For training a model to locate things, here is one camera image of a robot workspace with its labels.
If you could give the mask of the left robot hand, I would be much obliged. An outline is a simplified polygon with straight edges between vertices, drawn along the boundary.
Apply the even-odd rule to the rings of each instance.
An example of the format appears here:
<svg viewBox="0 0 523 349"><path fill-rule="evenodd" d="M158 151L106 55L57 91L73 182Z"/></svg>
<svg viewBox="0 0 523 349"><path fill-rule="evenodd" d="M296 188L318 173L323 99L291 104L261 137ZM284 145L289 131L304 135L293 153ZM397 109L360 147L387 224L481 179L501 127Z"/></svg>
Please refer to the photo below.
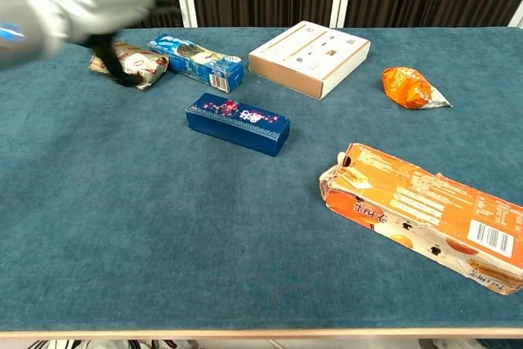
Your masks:
<svg viewBox="0 0 523 349"><path fill-rule="evenodd" d="M126 87L143 81L139 74L128 74L114 50L114 37L129 26L150 16L181 15L171 0L51 0L66 19L69 43L92 50L109 71L110 77Z"/></svg>

